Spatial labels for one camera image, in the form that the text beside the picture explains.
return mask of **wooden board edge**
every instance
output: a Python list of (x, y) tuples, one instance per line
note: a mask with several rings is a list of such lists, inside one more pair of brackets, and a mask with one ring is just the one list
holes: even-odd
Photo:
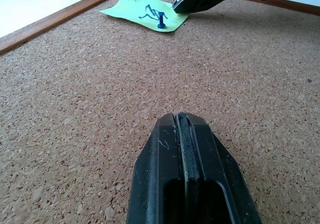
[(0, 38), (0, 55), (14, 49), (40, 34), (60, 25), (61, 23), (85, 12), (86, 10), (106, 0), (81, 0), (62, 10), (59, 10), (41, 20), (27, 25)]
[(256, 3), (267, 4), (279, 8), (285, 8), (296, 12), (320, 16), (320, 6), (304, 4), (292, 0), (247, 0)]

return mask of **black plastic claw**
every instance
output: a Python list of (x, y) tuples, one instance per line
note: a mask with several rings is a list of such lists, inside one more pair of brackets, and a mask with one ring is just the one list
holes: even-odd
[(189, 113), (160, 118), (138, 157), (127, 224), (260, 224), (235, 159)]

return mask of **push pin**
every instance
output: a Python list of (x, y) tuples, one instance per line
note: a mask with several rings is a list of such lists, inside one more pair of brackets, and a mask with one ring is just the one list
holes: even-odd
[(159, 15), (159, 24), (158, 24), (158, 28), (160, 29), (164, 29), (166, 27), (166, 24), (164, 24), (164, 12), (159, 11), (158, 15)]

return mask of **green sticky note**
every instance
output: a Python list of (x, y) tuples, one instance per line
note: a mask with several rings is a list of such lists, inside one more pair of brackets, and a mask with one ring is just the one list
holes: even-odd
[[(188, 17), (186, 14), (175, 13), (170, 3), (162, 0), (119, 0), (115, 6), (101, 12), (139, 23), (158, 32), (173, 32)], [(164, 12), (163, 29), (158, 28), (159, 12)]]

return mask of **blue ink scribble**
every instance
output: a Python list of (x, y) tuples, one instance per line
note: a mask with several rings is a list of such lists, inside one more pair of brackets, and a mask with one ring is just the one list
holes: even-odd
[(147, 5), (145, 7), (145, 11), (146, 11), (146, 14), (144, 16), (139, 16), (140, 19), (142, 18), (145, 18), (145, 17), (149, 17), (153, 20), (156, 20), (156, 21), (159, 21), (159, 12), (158, 10), (155, 10), (155, 9), (151, 9), (151, 6), (150, 5)]

